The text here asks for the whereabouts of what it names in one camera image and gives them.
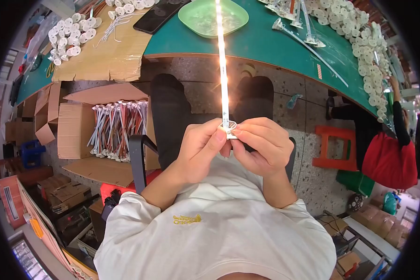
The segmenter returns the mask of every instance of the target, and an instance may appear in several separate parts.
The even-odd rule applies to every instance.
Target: light strip on table
[[[229,128],[229,96],[227,90],[226,52],[224,49],[223,15],[220,0],[216,3],[216,25],[218,27],[219,69],[221,70],[221,101],[223,106],[223,127]]]

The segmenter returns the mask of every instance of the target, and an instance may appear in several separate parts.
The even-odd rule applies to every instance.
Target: terrazzo floor
[[[237,86],[241,77],[241,62],[235,59],[227,61],[229,92]],[[315,125],[328,125],[354,129],[352,121],[325,120],[325,102],[327,89],[303,77],[284,72],[281,69],[255,65],[257,76],[266,76],[274,84],[274,121],[285,128],[297,143],[296,158],[291,183],[299,198],[307,204],[313,216],[322,214],[323,210],[340,214],[345,212],[347,199],[353,192],[336,182],[336,169],[313,167],[312,159],[320,154],[321,140],[314,134]],[[144,61],[141,77],[132,84],[146,94],[149,93],[149,82],[159,73],[173,74],[185,87],[185,94],[192,106],[193,113],[220,113],[220,89],[218,88],[218,60],[213,58],[176,57],[163,60]],[[113,83],[113,81],[74,81],[63,82],[62,87],[69,92],[76,92],[91,87]],[[297,100],[294,109],[287,109],[286,104],[294,94],[303,97]],[[236,105],[236,96],[230,96],[230,107]],[[336,103],[341,98],[335,97]],[[99,193],[101,183],[69,173],[62,169],[73,160],[60,160],[57,157],[57,141],[46,145],[47,152],[43,161],[53,167],[55,173],[63,173],[73,180],[90,186],[93,193]],[[343,142],[330,139],[329,156],[341,158]]]

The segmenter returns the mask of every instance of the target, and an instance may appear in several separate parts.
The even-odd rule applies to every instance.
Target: orange plastic stool
[[[347,171],[358,171],[356,166],[356,138],[355,132],[350,129],[342,129],[331,126],[316,126],[315,133],[322,136],[321,155],[313,158],[313,166],[321,168],[335,168]],[[341,160],[328,159],[326,152],[328,149],[328,137],[334,136],[344,140],[344,150]],[[350,140],[350,156],[347,159],[347,147]]]

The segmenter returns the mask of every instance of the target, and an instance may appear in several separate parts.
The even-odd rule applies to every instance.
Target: black pants
[[[240,98],[231,120],[241,123],[256,117],[272,119],[274,86],[269,78],[244,77],[237,87],[237,94]],[[162,170],[177,159],[188,125],[221,117],[221,114],[192,114],[184,85],[170,74],[159,74],[151,81],[151,110]]]
[[[403,147],[411,141],[406,131],[403,112],[399,102],[394,102],[394,126],[400,147]],[[331,117],[340,120],[353,120],[355,122],[356,132],[356,164],[359,171],[362,170],[365,153],[369,148],[372,139],[382,132],[382,124],[377,122],[376,118],[366,110],[356,104],[349,104],[331,109]]]

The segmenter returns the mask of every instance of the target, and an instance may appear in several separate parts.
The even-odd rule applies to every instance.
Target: green plastic tray
[[[214,29],[216,30],[216,6],[214,0],[195,0],[191,3],[186,4],[179,10],[178,17],[180,21],[191,29],[193,32],[199,36],[205,38],[217,38],[218,35],[216,32],[213,34],[206,33],[204,34],[204,26],[202,25],[205,17],[213,17],[214,20]],[[231,16],[237,17],[237,22],[234,24],[234,27],[230,30],[225,30],[224,35],[230,34],[237,31],[243,27],[249,21],[249,14],[246,10],[241,8],[237,3],[230,0],[221,0],[221,8],[224,16],[230,14]]]

